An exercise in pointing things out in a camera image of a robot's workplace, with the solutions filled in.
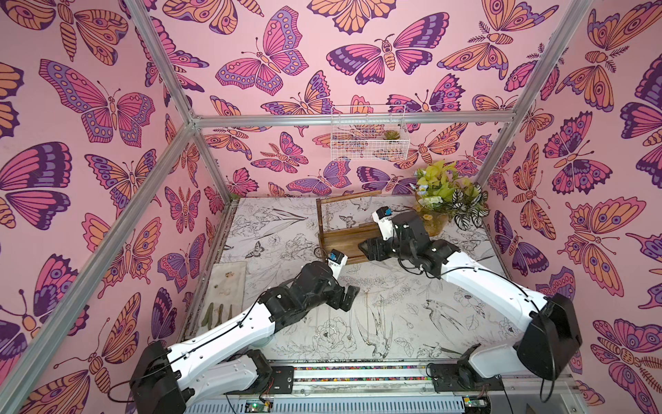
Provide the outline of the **wooden jewelry display stand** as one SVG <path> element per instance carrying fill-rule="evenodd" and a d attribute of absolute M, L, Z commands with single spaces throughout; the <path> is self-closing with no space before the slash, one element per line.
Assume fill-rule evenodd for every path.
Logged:
<path fill-rule="evenodd" d="M 367 257 L 359 249 L 359 244 L 367 239 L 381 236 L 379 226 L 376 223 L 359 224 L 350 229 L 326 231 L 323 227 L 322 206 L 355 198 L 375 197 L 381 194 L 381 190 L 364 191 L 363 193 L 331 198 L 317 198 L 315 200 L 315 204 L 317 205 L 318 243 L 323 255 L 327 255 L 333 249 L 336 249 L 348 257 L 348 265 L 367 262 Z"/>

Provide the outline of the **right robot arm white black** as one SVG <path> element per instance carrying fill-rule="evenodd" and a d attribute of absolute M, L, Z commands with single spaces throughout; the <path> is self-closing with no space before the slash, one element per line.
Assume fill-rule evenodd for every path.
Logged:
<path fill-rule="evenodd" d="M 480 381 L 527 371 L 550 385 L 579 351 L 582 337 L 570 298 L 546 296 L 479 264 L 449 241 L 430 238 L 413 210 L 395 215 L 384 206 L 372 214 L 379 236 L 359 245 L 370 262 L 397 259 L 412 274 L 458 286 L 499 312 L 522 331 L 491 346 L 469 348 L 457 365 L 458 383 L 469 389 Z"/>

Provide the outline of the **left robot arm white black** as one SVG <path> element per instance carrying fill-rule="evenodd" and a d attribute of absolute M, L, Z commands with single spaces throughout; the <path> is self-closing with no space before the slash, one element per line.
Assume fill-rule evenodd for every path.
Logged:
<path fill-rule="evenodd" d="M 182 413 L 188 405 L 219 394 L 264 390 L 272 369 L 252 345 L 320 305 L 351 310 L 360 288 L 342 286 L 341 269 L 335 262 L 310 262 L 224 324 L 169 347 L 148 345 L 129 380 L 134 408 L 139 413 Z"/>

